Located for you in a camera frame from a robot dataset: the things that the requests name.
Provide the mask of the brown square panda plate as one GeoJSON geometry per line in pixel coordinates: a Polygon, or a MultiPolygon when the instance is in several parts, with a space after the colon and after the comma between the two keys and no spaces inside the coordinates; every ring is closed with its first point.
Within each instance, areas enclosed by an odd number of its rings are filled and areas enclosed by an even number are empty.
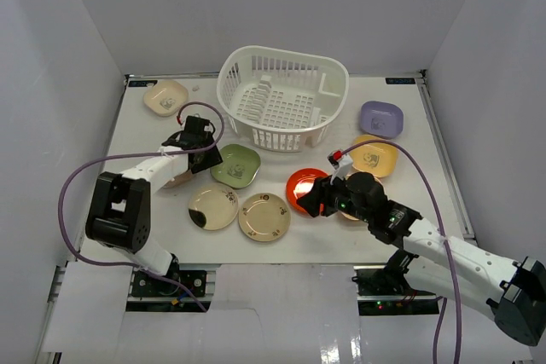
{"type": "Polygon", "coordinates": [[[190,170],[187,170],[186,172],[173,177],[169,182],[167,182],[163,186],[163,188],[170,189],[170,188],[178,187],[190,181],[192,178],[193,178],[193,173],[190,170]]]}

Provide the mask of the orange round plate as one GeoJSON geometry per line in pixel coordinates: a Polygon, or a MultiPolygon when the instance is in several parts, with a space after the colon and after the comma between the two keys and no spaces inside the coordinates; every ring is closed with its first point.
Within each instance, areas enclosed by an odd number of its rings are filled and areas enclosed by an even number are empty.
{"type": "Polygon", "coordinates": [[[297,204],[297,199],[310,192],[318,177],[326,177],[327,175],[325,171],[317,168],[303,168],[295,171],[286,182],[285,194],[288,203],[297,212],[308,217],[305,209],[297,204]]]}

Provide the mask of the green square panda plate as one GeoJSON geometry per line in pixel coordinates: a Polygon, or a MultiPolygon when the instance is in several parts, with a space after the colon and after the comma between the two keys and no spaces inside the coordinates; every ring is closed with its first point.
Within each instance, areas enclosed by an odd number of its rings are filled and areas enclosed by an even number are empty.
{"type": "Polygon", "coordinates": [[[239,144],[226,145],[219,152],[223,162],[210,169],[212,178],[235,189],[248,187],[261,166],[258,153],[239,144]]]}

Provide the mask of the cream square panda plate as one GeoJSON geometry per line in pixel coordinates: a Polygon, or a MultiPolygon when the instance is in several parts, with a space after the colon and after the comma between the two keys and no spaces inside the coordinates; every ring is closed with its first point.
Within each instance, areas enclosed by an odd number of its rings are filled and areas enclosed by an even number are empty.
{"type": "Polygon", "coordinates": [[[149,88],[143,96],[144,105],[155,115],[169,117],[176,114],[189,98],[189,91],[179,82],[164,79],[149,88]]]}

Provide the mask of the yellow square panda plate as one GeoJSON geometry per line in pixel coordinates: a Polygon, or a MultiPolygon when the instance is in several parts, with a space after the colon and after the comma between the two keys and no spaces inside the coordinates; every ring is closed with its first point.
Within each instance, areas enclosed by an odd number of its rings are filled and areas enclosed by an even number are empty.
{"type": "Polygon", "coordinates": [[[377,142],[350,151],[352,166],[357,171],[368,172],[379,179],[390,176],[398,161],[398,150],[395,147],[383,143],[383,139],[378,136],[368,134],[356,137],[352,141],[352,146],[372,140],[377,142]]]}

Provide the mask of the purple square panda plate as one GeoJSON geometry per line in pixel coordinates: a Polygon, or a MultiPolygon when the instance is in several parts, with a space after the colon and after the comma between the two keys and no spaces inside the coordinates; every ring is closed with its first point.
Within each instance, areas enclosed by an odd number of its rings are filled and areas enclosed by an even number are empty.
{"type": "Polygon", "coordinates": [[[366,134],[391,140],[403,132],[404,113],[388,102],[367,101],[361,106],[359,125],[366,134]]]}

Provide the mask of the pale peach round plate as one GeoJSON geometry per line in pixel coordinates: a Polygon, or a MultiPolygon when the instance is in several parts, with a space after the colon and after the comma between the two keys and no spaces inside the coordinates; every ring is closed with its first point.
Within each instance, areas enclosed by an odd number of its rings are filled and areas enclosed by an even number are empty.
{"type": "Polygon", "coordinates": [[[350,215],[349,213],[341,212],[341,215],[343,217],[345,217],[346,219],[350,220],[350,221],[360,221],[361,222],[361,220],[359,218],[354,217],[354,216],[350,215]]]}

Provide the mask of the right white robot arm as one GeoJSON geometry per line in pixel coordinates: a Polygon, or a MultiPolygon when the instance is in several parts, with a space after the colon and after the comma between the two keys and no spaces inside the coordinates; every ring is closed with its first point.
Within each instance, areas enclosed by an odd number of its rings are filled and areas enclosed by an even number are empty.
{"type": "Polygon", "coordinates": [[[539,344],[545,333],[545,266],[537,259],[518,262],[443,236],[419,212],[388,199],[369,173],[317,178],[297,203],[311,217],[340,211],[362,220],[377,240],[396,246],[401,264],[385,273],[391,292],[403,295],[413,288],[460,301],[513,340],[539,344]]]}

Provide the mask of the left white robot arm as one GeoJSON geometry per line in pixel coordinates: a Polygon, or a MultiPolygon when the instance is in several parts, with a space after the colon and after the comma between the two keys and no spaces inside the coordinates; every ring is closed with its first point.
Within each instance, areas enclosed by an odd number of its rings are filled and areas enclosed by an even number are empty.
{"type": "Polygon", "coordinates": [[[181,276],[176,256],[151,236],[151,199],[177,177],[223,162],[213,145],[214,131],[210,120],[188,116],[183,128],[162,142],[156,156],[121,173],[104,171],[96,181],[86,237],[152,273],[151,285],[163,295],[178,289],[181,276]]]}

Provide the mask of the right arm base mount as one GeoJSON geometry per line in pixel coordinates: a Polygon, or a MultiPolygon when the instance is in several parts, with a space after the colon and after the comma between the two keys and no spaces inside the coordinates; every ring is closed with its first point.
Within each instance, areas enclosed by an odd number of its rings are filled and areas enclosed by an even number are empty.
{"type": "Polygon", "coordinates": [[[439,300],[431,292],[415,290],[406,280],[408,252],[396,251],[385,264],[356,266],[351,280],[357,287],[361,317],[437,315],[439,300]]]}

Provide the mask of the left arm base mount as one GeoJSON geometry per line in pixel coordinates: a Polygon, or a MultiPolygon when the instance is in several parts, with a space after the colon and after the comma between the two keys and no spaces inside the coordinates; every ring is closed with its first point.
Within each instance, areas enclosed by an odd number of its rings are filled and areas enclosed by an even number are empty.
{"type": "MultiPolygon", "coordinates": [[[[206,295],[207,272],[205,270],[179,270],[171,280],[176,280],[187,287],[194,296],[206,295]]],[[[184,294],[180,287],[157,280],[142,271],[133,275],[129,295],[134,298],[174,298],[184,294]]]]}

